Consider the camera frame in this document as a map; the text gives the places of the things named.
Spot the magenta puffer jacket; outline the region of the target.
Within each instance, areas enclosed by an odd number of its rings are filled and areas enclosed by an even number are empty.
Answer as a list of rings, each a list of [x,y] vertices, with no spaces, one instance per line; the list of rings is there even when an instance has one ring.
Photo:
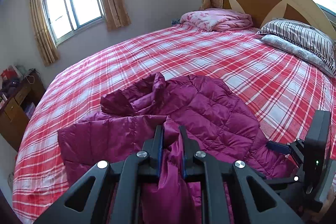
[[[288,177],[295,170],[291,160],[266,147],[267,138],[250,108],[220,79],[188,75],[166,80],[156,73],[102,96],[100,105],[100,112],[58,131],[68,184],[100,160],[125,160],[163,126],[159,182],[142,189],[145,223],[201,221],[201,186],[182,177],[180,126],[218,160],[242,160],[267,178]]]

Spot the pile of clothes on desk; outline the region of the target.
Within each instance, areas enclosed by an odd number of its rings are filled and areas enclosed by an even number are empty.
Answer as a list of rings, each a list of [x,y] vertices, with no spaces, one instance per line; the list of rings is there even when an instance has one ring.
[[[13,92],[19,86],[20,83],[21,81],[17,77],[14,77],[13,79],[9,80],[4,80],[2,83],[1,91],[10,96],[11,94],[13,94]]]

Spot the red plaid bed sheet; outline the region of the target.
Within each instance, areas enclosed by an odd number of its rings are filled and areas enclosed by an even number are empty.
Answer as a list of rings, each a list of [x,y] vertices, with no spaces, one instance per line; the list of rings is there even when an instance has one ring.
[[[37,105],[14,171],[13,210],[23,223],[67,189],[57,131],[99,111],[102,95],[156,72],[222,79],[274,141],[305,136],[317,109],[335,112],[335,79],[265,44],[253,28],[220,33],[177,25],[126,40],[59,73]]]

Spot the grey patterned pillow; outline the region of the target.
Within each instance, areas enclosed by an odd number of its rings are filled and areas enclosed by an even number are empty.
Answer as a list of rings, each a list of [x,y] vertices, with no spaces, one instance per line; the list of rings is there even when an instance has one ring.
[[[321,72],[327,76],[335,78],[335,73],[326,65],[326,63],[320,59],[314,53],[311,53],[303,48],[292,44],[291,42],[284,40],[276,35],[266,35],[261,40],[269,46],[275,47],[287,53],[290,53],[303,61],[314,65]]]

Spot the striped pillow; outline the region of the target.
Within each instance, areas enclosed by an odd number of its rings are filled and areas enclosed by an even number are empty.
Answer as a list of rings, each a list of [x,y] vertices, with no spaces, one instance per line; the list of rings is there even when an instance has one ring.
[[[278,18],[266,23],[258,35],[275,35],[321,59],[335,75],[335,42],[327,34],[308,24]]]

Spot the brown wooden desk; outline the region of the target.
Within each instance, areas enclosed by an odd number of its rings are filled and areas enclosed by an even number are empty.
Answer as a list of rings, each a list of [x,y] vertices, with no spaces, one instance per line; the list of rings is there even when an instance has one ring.
[[[36,69],[33,69],[13,90],[1,106],[1,135],[18,151],[31,116],[46,89]]]

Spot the wooden bed headboard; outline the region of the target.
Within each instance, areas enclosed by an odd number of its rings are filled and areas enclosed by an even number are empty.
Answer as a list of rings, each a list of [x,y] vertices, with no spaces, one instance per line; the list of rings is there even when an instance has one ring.
[[[335,39],[333,22],[313,0],[224,0],[223,7],[249,14],[256,28],[284,18],[313,26]]]

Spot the pink folded quilt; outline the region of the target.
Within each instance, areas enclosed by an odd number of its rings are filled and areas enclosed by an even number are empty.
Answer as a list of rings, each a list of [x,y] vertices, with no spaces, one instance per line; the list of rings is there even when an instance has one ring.
[[[206,9],[187,12],[180,18],[180,24],[197,27],[207,32],[244,30],[253,26],[252,17],[230,9]]]

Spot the left beige curtain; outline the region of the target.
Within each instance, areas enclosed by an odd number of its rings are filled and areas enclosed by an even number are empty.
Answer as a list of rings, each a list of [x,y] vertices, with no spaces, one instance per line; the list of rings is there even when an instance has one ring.
[[[58,50],[46,20],[42,0],[29,0],[33,32],[44,66],[48,67],[59,60]]]

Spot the red bag on desk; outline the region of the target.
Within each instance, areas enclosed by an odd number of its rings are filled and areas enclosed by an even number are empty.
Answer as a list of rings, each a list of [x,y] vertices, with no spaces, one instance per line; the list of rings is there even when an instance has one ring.
[[[11,80],[15,77],[18,77],[18,74],[16,73],[15,69],[13,68],[13,66],[9,66],[7,69],[5,69],[2,73],[1,73],[1,77],[3,80]]]

